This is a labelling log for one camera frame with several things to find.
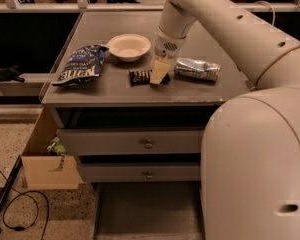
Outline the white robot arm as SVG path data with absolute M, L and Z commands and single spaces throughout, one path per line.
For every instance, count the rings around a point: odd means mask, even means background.
M 155 56 L 199 22 L 254 85 L 220 106 L 201 145 L 205 240 L 300 240 L 300 41 L 229 0 L 167 0 Z

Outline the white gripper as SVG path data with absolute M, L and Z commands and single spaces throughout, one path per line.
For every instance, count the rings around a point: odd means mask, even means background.
M 160 28 L 156 29 L 154 37 L 154 57 L 151 66 L 150 83 L 159 85 L 171 68 L 167 59 L 175 58 L 186 42 L 186 38 L 174 38 L 165 34 Z

